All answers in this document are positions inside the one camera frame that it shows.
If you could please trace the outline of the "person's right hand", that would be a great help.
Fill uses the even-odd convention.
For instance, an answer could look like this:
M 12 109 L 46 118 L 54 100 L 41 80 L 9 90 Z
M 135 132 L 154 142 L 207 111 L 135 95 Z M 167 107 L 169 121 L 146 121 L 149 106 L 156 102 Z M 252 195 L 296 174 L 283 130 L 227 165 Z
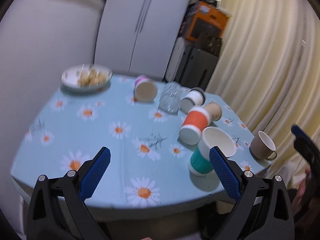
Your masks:
M 309 166 L 305 169 L 305 178 L 298 187 L 291 207 L 296 227 L 304 231 L 311 229 L 319 216 L 319 181 L 315 181 Z

